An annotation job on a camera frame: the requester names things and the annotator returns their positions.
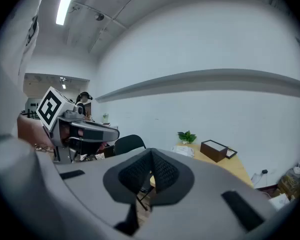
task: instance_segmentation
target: black chair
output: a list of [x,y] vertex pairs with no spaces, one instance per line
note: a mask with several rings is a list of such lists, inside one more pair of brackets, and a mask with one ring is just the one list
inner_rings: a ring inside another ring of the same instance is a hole
[[[142,138],[140,138],[138,135],[132,134],[128,135],[126,137],[122,137],[118,139],[114,144],[114,154],[115,156],[122,155],[125,153],[128,153],[132,150],[135,150],[137,148],[144,147],[146,149],[146,145]],[[154,187],[150,185],[150,178],[152,177],[152,173],[149,173],[149,175],[146,177],[143,186],[141,187],[140,191],[145,193],[145,195],[139,199],[138,196],[136,196],[136,199],[141,204],[143,209],[148,211],[147,207],[144,206],[144,204],[141,202],[153,189]]]

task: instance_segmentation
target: green plant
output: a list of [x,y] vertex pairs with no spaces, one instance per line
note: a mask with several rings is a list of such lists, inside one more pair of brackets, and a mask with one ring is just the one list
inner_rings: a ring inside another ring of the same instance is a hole
[[178,135],[180,140],[186,141],[188,143],[194,142],[195,139],[197,138],[197,136],[195,134],[191,134],[189,130],[187,132],[179,131]]

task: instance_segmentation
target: wooden desk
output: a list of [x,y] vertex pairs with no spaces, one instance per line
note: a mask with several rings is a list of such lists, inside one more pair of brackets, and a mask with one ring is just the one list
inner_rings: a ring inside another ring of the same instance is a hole
[[[237,176],[240,180],[242,180],[243,182],[245,182],[249,186],[254,187],[254,184],[250,180],[248,173],[246,172],[243,164],[241,163],[241,161],[240,161],[240,159],[237,155],[231,157],[230,159],[224,158],[219,162],[215,162],[215,161],[211,160],[209,157],[207,157],[206,155],[204,155],[203,153],[200,152],[200,145],[178,144],[178,146],[188,146],[190,148],[193,148],[193,150],[194,150],[194,159],[198,159],[198,160],[201,160],[201,161],[204,161],[204,162],[208,162],[208,163],[220,166],[220,167],[226,169],[227,171],[229,171],[230,173],[232,173],[234,176]],[[153,176],[150,179],[150,184],[151,184],[151,186],[156,187],[155,178]]]

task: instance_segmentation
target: fluorescent light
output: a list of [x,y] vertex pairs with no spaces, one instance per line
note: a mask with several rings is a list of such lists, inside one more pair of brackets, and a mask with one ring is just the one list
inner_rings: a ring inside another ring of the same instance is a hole
[[56,21],[58,25],[63,25],[65,23],[65,18],[67,15],[68,7],[71,0],[61,0],[59,4],[58,14],[56,16]]

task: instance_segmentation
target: headphones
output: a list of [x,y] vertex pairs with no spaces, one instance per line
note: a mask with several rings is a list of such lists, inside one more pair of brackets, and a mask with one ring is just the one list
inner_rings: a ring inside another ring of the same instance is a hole
[[82,98],[82,96],[88,96],[88,100],[92,100],[91,95],[87,91],[80,93],[80,99]]

